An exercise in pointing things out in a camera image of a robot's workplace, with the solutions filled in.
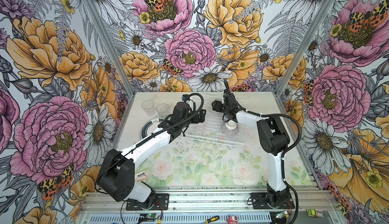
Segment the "dish brush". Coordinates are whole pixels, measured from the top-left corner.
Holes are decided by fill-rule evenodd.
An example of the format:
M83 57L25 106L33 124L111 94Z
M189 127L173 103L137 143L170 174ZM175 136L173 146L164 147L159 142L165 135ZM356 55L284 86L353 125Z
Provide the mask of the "dish brush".
M235 121L229 120L225 124L222 124L221 130L225 135L233 137L238 134L239 128Z

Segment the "plate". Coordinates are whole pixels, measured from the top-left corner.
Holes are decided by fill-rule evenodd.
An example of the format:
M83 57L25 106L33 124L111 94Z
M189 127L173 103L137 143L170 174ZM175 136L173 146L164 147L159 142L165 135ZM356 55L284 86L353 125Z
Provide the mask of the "plate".
M140 139L145 138L148 135L151 135L151 133L158 128L158 124L162 123L165 119L164 118L155 118L150 121L148 121L140 131Z

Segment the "floral tablecloth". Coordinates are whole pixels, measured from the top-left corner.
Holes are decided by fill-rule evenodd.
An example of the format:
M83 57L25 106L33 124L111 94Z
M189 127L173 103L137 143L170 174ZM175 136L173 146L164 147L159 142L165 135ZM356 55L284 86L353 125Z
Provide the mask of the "floral tablecloth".
M126 148L139 141L140 129L144 123L155 117L146 116L141 108L142 102L153 100L158 102L156 104L170 103L172 111L181 95L182 93L137 93L116 149ZM266 113L279 112L272 93L244 92L235 95L238 99L246 100L249 109L266 109ZM296 149L287 153L285 167L290 184L312 185ZM256 128L247 128L246 144L236 147L179 137L145 160L136 173L141 171L146 172L145 182L152 187L265 186L271 174Z

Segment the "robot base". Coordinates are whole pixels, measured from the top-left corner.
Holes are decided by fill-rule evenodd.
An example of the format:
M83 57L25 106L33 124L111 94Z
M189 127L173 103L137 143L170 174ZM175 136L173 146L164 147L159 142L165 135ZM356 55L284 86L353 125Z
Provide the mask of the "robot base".
M267 193L251 193L252 207L254 208L254 210L290 209L290 208L294 209L294 202L291 194L289 194L289 196L285 199L285 201L279 204L278 208L271 207L268 204L266 195Z
M162 210L167 210L169 205L169 194L155 194L154 200L158 201L161 204ZM139 201L129 199L127 201L126 210L144 210L142 207L142 203ZM153 204L152 207L148 210L161 210L157 204Z

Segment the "dish rack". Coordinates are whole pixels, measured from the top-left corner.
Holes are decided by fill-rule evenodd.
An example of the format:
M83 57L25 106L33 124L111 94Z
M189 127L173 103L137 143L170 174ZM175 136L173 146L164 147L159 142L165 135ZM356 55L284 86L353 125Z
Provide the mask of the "dish rack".
M205 96L203 109L207 110L205 115L205 121L200 124L190 124L188 129L185 131L185 138L198 140L200 142L209 142L216 144L224 144L236 146L237 144L246 144L246 125L238 123L238 131L234 136L228 136L223 133L222 125L225 124L223 121L223 113L216 112L212 110L212 102L214 100L220 100L221 98L215 98L212 96ZM196 104L196 109L201 104L201 101L198 99L192 98ZM237 100L242 107L246 106L245 100Z

